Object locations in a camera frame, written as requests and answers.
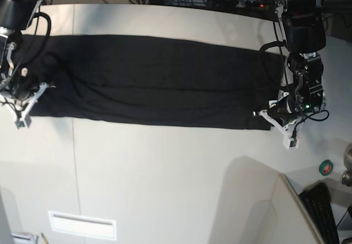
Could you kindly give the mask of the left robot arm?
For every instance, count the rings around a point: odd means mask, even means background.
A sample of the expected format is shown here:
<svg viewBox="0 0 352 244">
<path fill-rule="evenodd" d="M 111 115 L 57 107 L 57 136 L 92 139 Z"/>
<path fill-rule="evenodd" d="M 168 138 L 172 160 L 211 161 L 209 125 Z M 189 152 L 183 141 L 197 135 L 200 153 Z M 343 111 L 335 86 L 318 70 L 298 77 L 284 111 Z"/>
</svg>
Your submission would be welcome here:
<svg viewBox="0 0 352 244">
<path fill-rule="evenodd" d="M 273 0 L 273 5 L 283 39 L 263 45 L 260 53 L 271 47 L 285 47 L 289 52 L 283 69 L 291 71 L 293 82 L 281 88 L 286 96 L 267 111 L 279 126 L 286 126 L 325 106 L 323 63 L 318 53 L 326 46 L 323 0 Z"/>
</svg>

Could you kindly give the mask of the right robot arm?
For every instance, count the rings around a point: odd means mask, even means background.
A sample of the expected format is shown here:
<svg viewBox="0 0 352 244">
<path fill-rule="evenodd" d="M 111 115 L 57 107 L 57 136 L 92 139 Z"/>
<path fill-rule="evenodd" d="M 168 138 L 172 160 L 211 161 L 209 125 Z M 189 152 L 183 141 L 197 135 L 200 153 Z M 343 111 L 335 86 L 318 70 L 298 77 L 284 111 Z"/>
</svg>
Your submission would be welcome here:
<svg viewBox="0 0 352 244">
<path fill-rule="evenodd" d="M 33 93 L 30 84 L 25 82 L 21 70 L 28 68 L 43 51 L 51 31 L 51 20 L 47 14 L 40 13 L 43 0 L 1 0 L 1 95 L 18 99 Z M 47 32 L 40 49 L 29 60 L 16 57 L 23 43 L 22 32 L 34 19 L 47 20 Z"/>
</svg>

